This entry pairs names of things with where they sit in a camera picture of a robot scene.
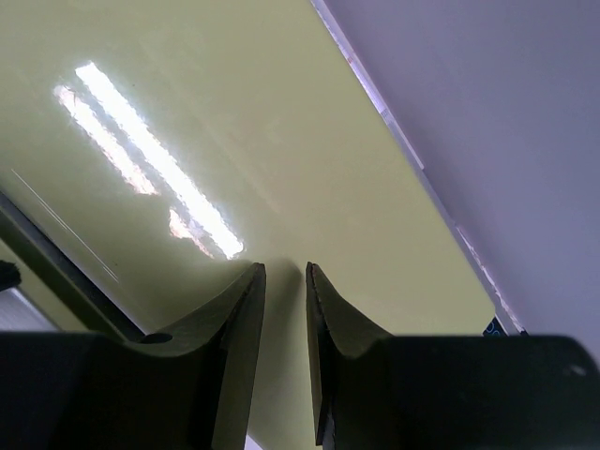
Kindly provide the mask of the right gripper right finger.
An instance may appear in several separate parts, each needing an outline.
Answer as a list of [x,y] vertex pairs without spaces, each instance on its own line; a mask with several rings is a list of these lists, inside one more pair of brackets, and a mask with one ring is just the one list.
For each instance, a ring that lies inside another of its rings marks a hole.
[[395,336],[306,268],[324,449],[595,449],[599,369],[561,336]]

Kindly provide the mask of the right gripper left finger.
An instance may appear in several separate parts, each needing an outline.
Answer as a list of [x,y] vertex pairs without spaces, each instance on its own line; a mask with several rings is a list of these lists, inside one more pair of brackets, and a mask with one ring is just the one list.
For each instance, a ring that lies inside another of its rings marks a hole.
[[266,270],[140,340],[93,332],[1,336],[5,449],[241,449]]

